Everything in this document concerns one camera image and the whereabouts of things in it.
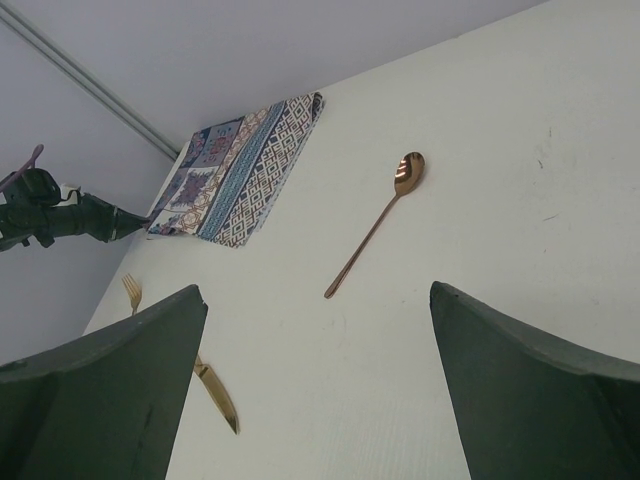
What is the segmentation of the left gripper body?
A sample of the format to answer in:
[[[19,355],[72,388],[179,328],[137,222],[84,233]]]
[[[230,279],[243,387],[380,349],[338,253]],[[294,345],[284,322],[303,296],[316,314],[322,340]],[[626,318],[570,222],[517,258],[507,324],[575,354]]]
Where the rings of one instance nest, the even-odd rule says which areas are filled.
[[[58,237],[82,233],[79,205],[79,187],[60,187],[46,170],[26,170],[1,194],[1,249],[16,245],[28,247],[29,239],[44,248],[50,247]]]

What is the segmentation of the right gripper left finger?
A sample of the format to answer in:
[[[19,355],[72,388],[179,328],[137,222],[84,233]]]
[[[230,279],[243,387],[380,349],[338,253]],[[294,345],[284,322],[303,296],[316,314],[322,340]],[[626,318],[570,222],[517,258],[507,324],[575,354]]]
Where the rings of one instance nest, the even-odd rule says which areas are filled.
[[[189,285],[3,365],[2,478],[165,478],[207,311]]]

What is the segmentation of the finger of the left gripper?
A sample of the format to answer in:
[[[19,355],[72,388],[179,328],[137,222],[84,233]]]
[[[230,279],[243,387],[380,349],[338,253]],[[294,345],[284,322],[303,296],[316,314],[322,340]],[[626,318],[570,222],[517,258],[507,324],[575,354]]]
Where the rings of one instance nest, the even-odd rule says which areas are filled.
[[[149,218],[125,211],[94,195],[84,194],[79,202],[84,233],[109,243],[123,239],[149,225]]]

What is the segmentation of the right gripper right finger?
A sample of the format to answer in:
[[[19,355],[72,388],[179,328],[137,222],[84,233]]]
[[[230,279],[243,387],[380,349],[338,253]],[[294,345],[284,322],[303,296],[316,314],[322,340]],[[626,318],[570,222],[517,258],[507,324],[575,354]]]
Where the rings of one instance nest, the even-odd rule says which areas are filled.
[[[636,479],[639,366],[435,282],[430,311],[474,479]]]

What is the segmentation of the gold knife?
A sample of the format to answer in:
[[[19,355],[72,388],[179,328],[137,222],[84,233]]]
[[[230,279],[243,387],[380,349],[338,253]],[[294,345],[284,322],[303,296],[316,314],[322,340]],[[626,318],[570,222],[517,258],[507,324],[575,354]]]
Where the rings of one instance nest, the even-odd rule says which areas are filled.
[[[239,417],[235,405],[213,368],[199,355],[194,363],[194,373],[201,380],[209,396],[235,435],[240,433]]]

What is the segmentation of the copper spoon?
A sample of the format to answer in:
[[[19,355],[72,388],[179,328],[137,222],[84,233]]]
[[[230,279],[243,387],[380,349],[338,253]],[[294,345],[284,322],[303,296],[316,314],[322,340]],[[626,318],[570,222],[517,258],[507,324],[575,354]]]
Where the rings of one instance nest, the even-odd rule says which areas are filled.
[[[325,299],[331,299],[336,294],[339,287],[355,265],[356,261],[383,223],[384,219],[388,216],[390,211],[401,198],[409,195],[419,186],[425,174],[425,171],[426,160],[421,153],[417,151],[409,152],[401,159],[394,174],[394,196],[385,206],[382,213],[379,215],[371,229],[368,231],[357,249],[340,270],[338,275],[325,290],[323,295]]]

